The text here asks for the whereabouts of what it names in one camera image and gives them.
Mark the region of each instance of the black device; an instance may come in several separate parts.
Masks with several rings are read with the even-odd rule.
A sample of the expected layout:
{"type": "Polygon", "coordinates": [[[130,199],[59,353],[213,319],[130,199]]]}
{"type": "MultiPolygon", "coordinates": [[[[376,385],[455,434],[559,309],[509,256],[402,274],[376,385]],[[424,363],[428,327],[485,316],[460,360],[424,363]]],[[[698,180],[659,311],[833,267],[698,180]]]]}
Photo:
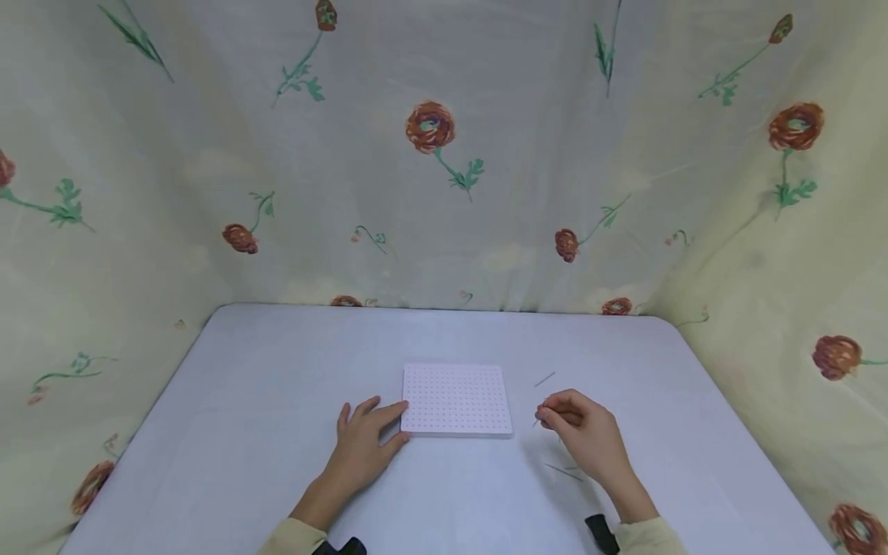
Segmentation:
{"type": "Polygon", "coordinates": [[[361,540],[353,537],[339,551],[333,549],[333,546],[329,543],[324,542],[318,549],[314,550],[312,555],[367,555],[367,548],[364,547],[361,540]]]}
{"type": "Polygon", "coordinates": [[[592,532],[592,537],[595,538],[595,544],[602,553],[605,555],[617,555],[620,552],[620,545],[616,542],[616,536],[611,534],[605,515],[592,515],[585,522],[586,527],[592,532]]]}

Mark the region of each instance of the left hand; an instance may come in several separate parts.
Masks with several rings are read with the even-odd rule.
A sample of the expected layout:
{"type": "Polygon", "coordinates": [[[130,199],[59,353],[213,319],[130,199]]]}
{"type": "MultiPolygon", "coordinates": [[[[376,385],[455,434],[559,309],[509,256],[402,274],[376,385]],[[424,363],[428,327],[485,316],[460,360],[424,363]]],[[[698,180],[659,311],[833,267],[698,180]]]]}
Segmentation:
{"type": "Polygon", "coordinates": [[[337,421],[336,448],[324,472],[312,482],[290,513],[292,519],[328,530],[349,499],[379,478],[409,441],[409,433],[398,432],[384,445],[379,445],[382,430],[407,410],[405,400],[374,410],[379,401],[378,396],[365,400],[351,418],[351,406],[346,403],[342,407],[337,421]]]}
{"type": "Polygon", "coordinates": [[[397,420],[405,410],[405,400],[378,408],[379,397],[365,400],[349,419],[349,404],[339,412],[338,441],[323,475],[343,488],[349,497],[374,482],[410,440],[407,432],[398,432],[385,445],[379,445],[383,428],[397,420]]]}

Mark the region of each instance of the green stem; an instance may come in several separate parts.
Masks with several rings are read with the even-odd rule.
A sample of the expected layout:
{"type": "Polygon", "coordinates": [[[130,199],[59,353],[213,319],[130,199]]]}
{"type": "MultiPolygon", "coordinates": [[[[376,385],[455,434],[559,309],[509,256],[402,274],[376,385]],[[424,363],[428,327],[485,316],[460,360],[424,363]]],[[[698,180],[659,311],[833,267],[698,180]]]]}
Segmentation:
{"type": "Polygon", "coordinates": [[[22,208],[30,208],[31,210],[38,210],[41,212],[46,212],[47,214],[52,214],[53,216],[58,216],[60,218],[64,218],[68,222],[75,221],[78,224],[85,226],[87,229],[96,233],[96,230],[92,228],[89,224],[84,222],[81,218],[71,218],[70,215],[65,211],[65,209],[61,206],[41,206],[40,204],[33,204],[32,202],[22,201],[20,198],[15,196],[12,193],[12,189],[9,187],[0,188],[0,199],[6,199],[13,204],[18,204],[22,208]]]}
{"type": "Polygon", "coordinates": [[[741,69],[743,69],[744,67],[746,67],[746,66],[748,66],[749,64],[751,64],[751,63],[752,63],[752,60],[754,60],[755,58],[758,58],[759,56],[761,56],[762,52],[764,52],[765,50],[767,50],[768,46],[771,46],[771,43],[768,43],[768,44],[766,44],[765,46],[763,46],[763,47],[761,48],[761,50],[759,50],[758,52],[756,52],[755,54],[752,55],[752,58],[747,59],[746,61],[744,61],[743,63],[741,63],[741,64],[740,64],[739,66],[737,66],[737,68],[736,68],[734,71],[732,71],[731,73],[725,75],[725,76],[722,77],[721,79],[716,79],[716,82],[715,82],[711,87],[709,87],[707,90],[705,90],[705,91],[701,92],[699,95],[697,95],[697,98],[698,98],[698,99],[701,99],[701,98],[703,98],[704,96],[706,96],[707,94],[709,94],[710,92],[713,92],[714,90],[716,90],[716,88],[719,87],[719,86],[721,86],[722,83],[728,83],[728,82],[730,82],[731,79],[733,79],[735,75],[737,75],[738,73],[740,73],[740,70],[741,70],[741,69]]]}
{"type": "MultiPolygon", "coordinates": [[[[140,41],[142,41],[142,37],[147,36],[148,33],[145,31],[145,28],[143,28],[141,26],[141,24],[139,23],[139,19],[136,17],[135,12],[132,10],[132,8],[130,8],[130,5],[126,2],[126,0],[120,0],[120,3],[123,4],[123,7],[126,9],[127,13],[130,14],[130,17],[132,18],[132,22],[136,24],[137,28],[139,28],[140,33],[137,38],[140,41]]],[[[163,58],[161,58],[161,55],[157,51],[155,46],[153,44],[151,44],[151,41],[150,40],[147,41],[147,44],[143,44],[142,47],[146,48],[146,49],[147,48],[151,49],[151,52],[157,58],[157,65],[163,68],[163,72],[166,73],[167,78],[170,79],[170,83],[175,83],[175,81],[173,81],[172,75],[170,74],[170,70],[167,69],[166,64],[163,63],[163,58]]]]}
{"type": "Polygon", "coordinates": [[[281,86],[278,87],[277,96],[274,97],[274,102],[272,102],[272,107],[274,107],[274,105],[277,103],[277,99],[279,99],[281,97],[281,95],[284,93],[284,91],[287,90],[287,87],[289,86],[290,82],[293,81],[293,79],[298,79],[297,76],[298,76],[299,70],[302,69],[302,66],[304,66],[305,63],[308,61],[308,59],[312,57],[312,54],[314,54],[314,50],[318,47],[318,43],[321,42],[321,37],[323,35],[324,35],[323,31],[318,32],[318,37],[316,39],[314,39],[314,44],[312,44],[312,47],[310,49],[308,49],[308,52],[305,53],[305,56],[303,56],[302,59],[299,61],[299,63],[296,64],[296,66],[293,68],[293,71],[289,72],[289,74],[286,76],[286,78],[284,78],[283,83],[281,83],[281,86]]]}
{"type": "Polygon", "coordinates": [[[789,182],[786,180],[786,161],[789,158],[789,155],[792,154],[792,148],[784,148],[783,149],[783,181],[782,184],[784,186],[789,186],[789,182]]]}
{"type": "Polygon", "coordinates": [[[469,191],[469,189],[465,186],[463,176],[460,173],[456,172],[453,168],[448,166],[446,162],[444,162],[444,160],[441,158],[441,149],[440,148],[435,148],[434,153],[435,153],[435,158],[438,159],[438,162],[440,162],[441,165],[444,166],[445,170],[450,172],[450,175],[453,176],[453,179],[455,179],[456,182],[460,184],[460,188],[463,189],[465,191],[465,193],[469,195],[469,202],[471,202],[472,201],[472,192],[469,191]]]}
{"type": "Polygon", "coordinates": [[[34,385],[31,386],[31,390],[32,390],[31,392],[36,393],[37,386],[39,386],[40,383],[43,382],[45,379],[49,379],[51,377],[92,377],[92,376],[98,376],[99,374],[101,374],[101,372],[93,372],[91,374],[62,374],[60,372],[53,372],[51,374],[46,374],[44,376],[40,376],[40,379],[35,381],[34,385]]]}
{"type": "Polygon", "coordinates": [[[610,79],[611,75],[614,74],[614,51],[616,47],[616,24],[617,21],[620,20],[620,8],[622,8],[622,0],[618,0],[616,4],[616,15],[614,16],[614,28],[611,31],[611,55],[610,55],[610,63],[607,68],[607,90],[605,91],[605,98],[610,98],[610,79]]]}
{"type": "Polygon", "coordinates": [[[250,233],[256,231],[256,228],[259,227],[259,222],[262,220],[262,207],[266,205],[266,202],[270,201],[274,196],[274,191],[268,196],[262,197],[262,200],[259,201],[259,206],[256,208],[256,224],[250,228],[250,233]]]}
{"type": "Polygon", "coordinates": [[[597,224],[595,224],[595,227],[592,228],[592,232],[589,234],[589,236],[586,237],[585,239],[583,239],[582,241],[578,242],[576,245],[577,245],[577,246],[580,246],[580,245],[582,245],[583,243],[587,242],[589,239],[591,239],[592,236],[595,234],[595,232],[598,231],[599,226],[600,226],[601,224],[603,224],[603,223],[605,222],[605,220],[607,220],[608,218],[610,218],[611,215],[614,214],[614,212],[618,211],[618,210],[620,209],[620,207],[623,206],[623,205],[626,203],[626,201],[629,200],[629,197],[630,197],[630,196],[632,196],[632,193],[629,193],[629,196],[627,196],[626,198],[622,199],[622,202],[620,202],[619,204],[617,204],[616,206],[614,206],[614,207],[613,207],[612,209],[610,209],[608,212],[605,212],[605,215],[602,216],[601,219],[599,220],[599,222],[598,222],[597,224]]]}
{"type": "Polygon", "coordinates": [[[41,212],[46,212],[48,214],[52,214],[53,216],[59,214],[59,212],[52,207],[41,206],[39,204],[33,204],[31,202],[25,202],[25,201],[20,200],[18,197],[15,196],[15,194],[12,193],[12,190],[9,187],[3,189],[3,192],[0,193],[0,198],[4,198],[7,201],[12,202],[13,204],[18,204],[19,206],[23,206],[25,208],[30,208],[33,210],[40,210],[41,212]]]}
{"type": "Polygon", "coordinates": [[[785,192],[789,191],[789,182],[786,180],[786,174],[787,174],[786,161],[787,161],[787,159],[789,159],[789,156],[792,155],[792,153],[793,153],[792,148],[784,148],[783,149],[783,157],[781,158],[781,165],[783,167],[783,179],[780,183],[780,186],[778,187],[778,193],[777,193],[778,206],[777,206],[777,215],[774,216],[775,222],[778,220],[778,218],[780,218],[781,212],[783,212],[783,195],[785,194],[785,192]]]}
{"type": "Polygon", "coordinates": [[[705,315],[703,318],[701,318],[700,320],[683,321],[683,322],[681,322],[679,325],[677,325],[676,328],[681,328],[682,326],[686,326],[687,324],[702,324],[702,323],[704,323],[705,321],[709,321],[709,320],[710,320],[710,316],[709,316],[708,314],[706,314],[706,315],[705,315]]]}
{"type": "Polygon", "coordinates": [[[385,249],[383,249],[382,245],[380,245],[380,244],[377,242],[376,238],[375,238],[374,235],[370,232],[369,229],[367,229],[367,228],[364,227],[364,226],[357,226],[357,227],[354,228],[355,231],[357,231],[357,230],[359,230],[359,229],[363,229],[363,230],[364,230],[364,233],[367,234],[368,238],[373,242],[373,244],[375,244],[375,245],[377,246],[377,249],[380,249],[381,251],[383,251],[383,254],[386,254],[386,255],[388,254],[387,252],[385,252],[385,249]]]}

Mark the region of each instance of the cloth backdrop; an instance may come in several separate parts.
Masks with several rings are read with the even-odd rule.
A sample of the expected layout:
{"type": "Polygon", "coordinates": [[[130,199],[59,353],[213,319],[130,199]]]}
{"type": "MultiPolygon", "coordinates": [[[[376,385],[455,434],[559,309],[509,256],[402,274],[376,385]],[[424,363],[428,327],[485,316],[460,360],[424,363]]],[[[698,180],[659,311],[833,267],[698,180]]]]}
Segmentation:
{"type": "Polygon", "coordinates": [[[5,3],[3,551],[56,552],[212,311],[269,302],[665,315],[884,555],[885,10],[5,3]]]}

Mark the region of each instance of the hand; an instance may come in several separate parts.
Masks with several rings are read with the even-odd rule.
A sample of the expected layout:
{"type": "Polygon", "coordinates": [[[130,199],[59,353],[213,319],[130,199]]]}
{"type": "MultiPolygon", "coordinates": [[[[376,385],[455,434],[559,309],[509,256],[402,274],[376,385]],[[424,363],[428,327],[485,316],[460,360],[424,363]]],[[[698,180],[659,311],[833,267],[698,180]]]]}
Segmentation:
{"type": "Polygon", "coordinates": [[[559,435],[577,466],[601,484],[623,522],[653,519],[654,503],[632,470],[616,418],[577,390],[554,393],[536,408],[543,428],[559,435]]]}
{"type": "Polygon", "coordinates": [[[337,444],[327,467],[312,482],[299,504],[290,513],[292,519],[327,530],[333,519],[356,493],[376,480],[410,439],[398,432],[385,445],[379,445],[383,428],[407,410],[405,400],[374,410],[379,397],[362,402],[349,419],[351,406],[346,403],[337,421],[337,444]]]}

